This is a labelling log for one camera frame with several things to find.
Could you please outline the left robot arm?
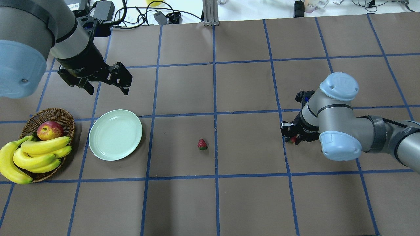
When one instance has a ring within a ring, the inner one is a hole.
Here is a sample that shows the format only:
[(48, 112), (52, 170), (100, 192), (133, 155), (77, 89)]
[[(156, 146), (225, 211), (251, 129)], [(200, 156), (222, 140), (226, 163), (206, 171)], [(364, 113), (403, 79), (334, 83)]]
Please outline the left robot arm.
[(93, 39), (111, 34), (122, 21), (77, 17), (63, 0), (2, 0), (0, 77), (2, 97), (32, 95), (46, 71), (48, 55), (59, 76), (92, 95), (91, 82), (104, 82), (128, 95), (132, 75), (121, 62), (108, 65)]

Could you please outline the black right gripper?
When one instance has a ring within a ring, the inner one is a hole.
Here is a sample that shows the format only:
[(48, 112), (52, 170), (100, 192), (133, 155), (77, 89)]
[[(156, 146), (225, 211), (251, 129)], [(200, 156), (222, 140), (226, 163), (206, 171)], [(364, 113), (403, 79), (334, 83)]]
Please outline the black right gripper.
[(301, 113), (293, 121), (281, 122), (281, 132), (285, 143), (298, 145), (300, 142), (313, 142), (319, 139), (319, 127), (309, 124)]

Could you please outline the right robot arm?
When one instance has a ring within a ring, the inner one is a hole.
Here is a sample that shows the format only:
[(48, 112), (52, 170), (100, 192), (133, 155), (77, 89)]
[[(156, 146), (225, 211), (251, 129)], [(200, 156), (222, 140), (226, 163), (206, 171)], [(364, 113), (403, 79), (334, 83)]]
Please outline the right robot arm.
[(315, 91), (300, 91), (301, 109), (291, 122), (281, 122), (286, 142), (320, 141), (330, 160), (354, 160), (365, 153), (390, 154), (400, 164), (420, 172), (419, 122), (393, 121), (380, 116), (356, 117), (352, 100), (358, 82), (346, 73), (328, 75)]

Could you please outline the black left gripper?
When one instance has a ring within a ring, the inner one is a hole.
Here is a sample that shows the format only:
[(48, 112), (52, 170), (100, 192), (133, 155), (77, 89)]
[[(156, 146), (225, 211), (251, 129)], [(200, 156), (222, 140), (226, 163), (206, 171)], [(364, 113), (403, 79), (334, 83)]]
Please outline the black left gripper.
[(89, 95), (93, 95), (95, 91), (90, 82), (104, 82), (108, 85), (118, 87), (122, 93), (127, 96), (129, 94), (133, 78), (131, 73), (121, 62), (114, 63), (112, 66), (105, 64), (105, 67), (102, 67), (93, 74), (84, 77), (72, 75), (69, 70), (65, 69), (62, 65), (59, 67), (57, 73), (67, 85), (82, 88)]

